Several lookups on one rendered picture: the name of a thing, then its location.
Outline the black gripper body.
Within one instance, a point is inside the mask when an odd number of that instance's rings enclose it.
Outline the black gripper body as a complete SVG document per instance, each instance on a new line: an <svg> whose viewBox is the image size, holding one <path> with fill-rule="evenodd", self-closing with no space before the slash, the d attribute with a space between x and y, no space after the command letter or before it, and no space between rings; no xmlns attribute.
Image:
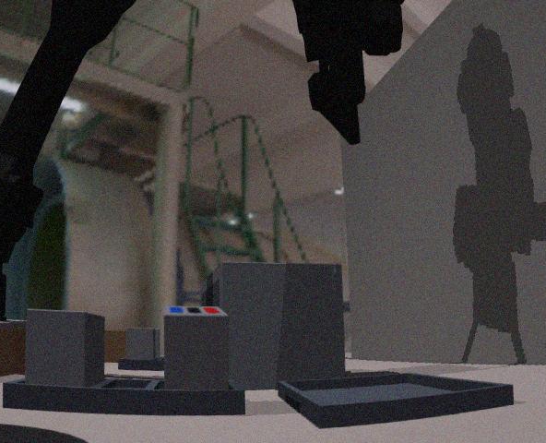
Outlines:
<svg viewBox="0 0 546 443"><path fill-rule="evenodd" d="M319 72L312 74L308 81L309 97L313 110L315 110L313 101L314 95L321 93L325 94L337 90L346 90L346 87L331 67L328 67L329 64L308 38L305 17L311 13L340 9L342 7L359 5L372 6L372 2L373 0L295 0L294 9L297 17L297 25L299 33L303 35L307 63L319 60Z"/></svg>

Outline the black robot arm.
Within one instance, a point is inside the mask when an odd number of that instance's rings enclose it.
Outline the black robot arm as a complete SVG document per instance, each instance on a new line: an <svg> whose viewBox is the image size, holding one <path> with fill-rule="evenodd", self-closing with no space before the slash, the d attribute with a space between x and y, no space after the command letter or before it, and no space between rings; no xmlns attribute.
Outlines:
<svg viewBox="0 0 546 443"><path fill-rule="evenodd" d="M102 42L136 0L52 0L50 28L0 126L0 320L6 321L6 275L2 274L43 191L33 168L50 126L86 52ZM362 38L371 56L396 53L405 0L373 0L372 25Z"/></svg>

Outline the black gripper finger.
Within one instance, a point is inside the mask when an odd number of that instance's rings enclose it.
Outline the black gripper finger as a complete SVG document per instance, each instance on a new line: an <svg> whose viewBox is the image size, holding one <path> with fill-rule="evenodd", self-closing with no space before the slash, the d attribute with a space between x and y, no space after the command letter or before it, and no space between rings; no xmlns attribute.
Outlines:
<svg viewBox="0 0 546 443"><path fill-rule="evenodd" d="M352 96L363 96L362 38L372 25L373 7L359 5L311 13L307 36Z"/></svg>
<svg viewBox="0 0 546 443"><path fill-rule="evenodd" d="M337 90L313 96L314 108L320 112L350 144L361 142L358 105L363 96L352 96L348 90Z"/></svg>

